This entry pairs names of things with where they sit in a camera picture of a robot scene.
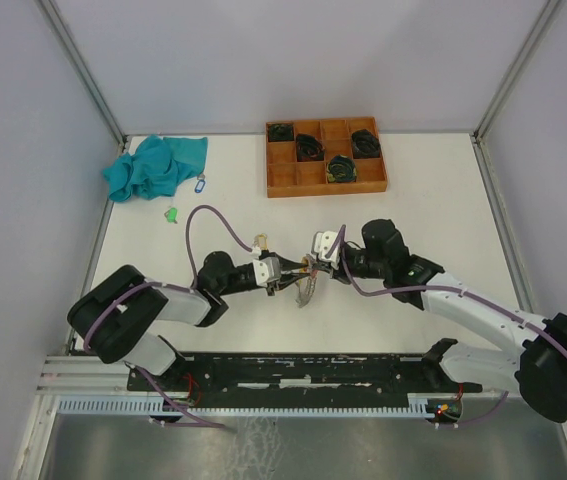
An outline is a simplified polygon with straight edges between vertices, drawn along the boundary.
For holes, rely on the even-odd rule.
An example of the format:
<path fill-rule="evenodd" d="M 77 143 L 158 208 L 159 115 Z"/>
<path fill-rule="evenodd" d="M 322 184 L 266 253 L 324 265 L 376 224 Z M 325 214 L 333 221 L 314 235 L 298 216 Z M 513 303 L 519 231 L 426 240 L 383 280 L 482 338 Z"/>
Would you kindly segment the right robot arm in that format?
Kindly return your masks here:
<path fill-rule="evenodd" d="M 411 253 L 390 220 L 366 223 L 361 248 L 348 244 L 345 234 L 340 228 L 314 235 L 316 268 L 364 297 L 391 296 L 490 343 L 488 349 L 456 339 L 435 343 L 421 368 L 426 386 L 435 391 L 454 383 L 493 388 L 503 397 L 520 396 L 547 420 L 567 420 L 567 315 L 546 318 L 484 296 L 441 265 Z"/>

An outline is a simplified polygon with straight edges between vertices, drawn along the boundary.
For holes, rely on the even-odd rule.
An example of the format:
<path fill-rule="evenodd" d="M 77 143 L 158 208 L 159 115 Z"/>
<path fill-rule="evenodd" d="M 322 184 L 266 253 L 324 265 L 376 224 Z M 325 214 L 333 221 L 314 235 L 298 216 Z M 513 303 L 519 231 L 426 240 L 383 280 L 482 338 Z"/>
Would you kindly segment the metal keyring organizer yellow handle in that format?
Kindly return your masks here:
<path fill-rule="evenodd" d="M 307 273 L 308 276 L 297 280 L 295 283 L 297 288 L 296 304 L 298 308 L 304 308 L 312 300 L 319 272 L 319 270 L 315 267 L 316 261 L 312 256 L 305 255 L 301 263 L 304 265 L 301 272 Z"/>

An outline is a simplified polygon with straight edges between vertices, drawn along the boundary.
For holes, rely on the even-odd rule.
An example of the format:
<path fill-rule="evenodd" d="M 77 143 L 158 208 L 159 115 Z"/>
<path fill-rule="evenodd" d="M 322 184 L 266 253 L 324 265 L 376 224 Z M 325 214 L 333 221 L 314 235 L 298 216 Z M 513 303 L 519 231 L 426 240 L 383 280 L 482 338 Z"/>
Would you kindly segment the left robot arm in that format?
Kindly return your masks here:
<path fill-rule="evenodd" d="M 149 332 L 154 321 L 206 328 L 228 310 L 226 296 L 254 290 L 272 296 L 309 276 L 307 265 L 269 251 L 242 265 L 226 252 L 212 252 L 191 287 L 152 281 L 124 265 L 77 301 L 67 321 L 86 352 L 105 364 L 139 367 L 161 389 L 172 390 L 182 383 L 184 366 L 168 341 Z"/>

